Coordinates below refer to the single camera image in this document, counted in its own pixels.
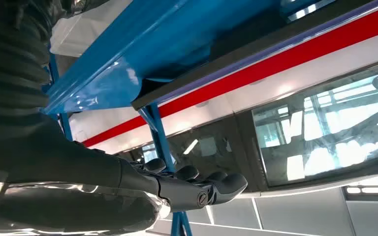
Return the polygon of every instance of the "robotic arm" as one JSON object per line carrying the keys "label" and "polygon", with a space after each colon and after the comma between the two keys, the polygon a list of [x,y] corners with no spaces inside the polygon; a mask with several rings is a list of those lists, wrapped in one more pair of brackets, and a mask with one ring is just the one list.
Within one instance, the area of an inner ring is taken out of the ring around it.
{"label": "robotic arm", "polygon": [[162,173],[161,160],[128,163],[68,141],[39,112],[48,102],[46,43],[57,9],[71,2],[0,0],[0,234],[128,233],[240,194],[242,175],[197,179],[194,167]]}

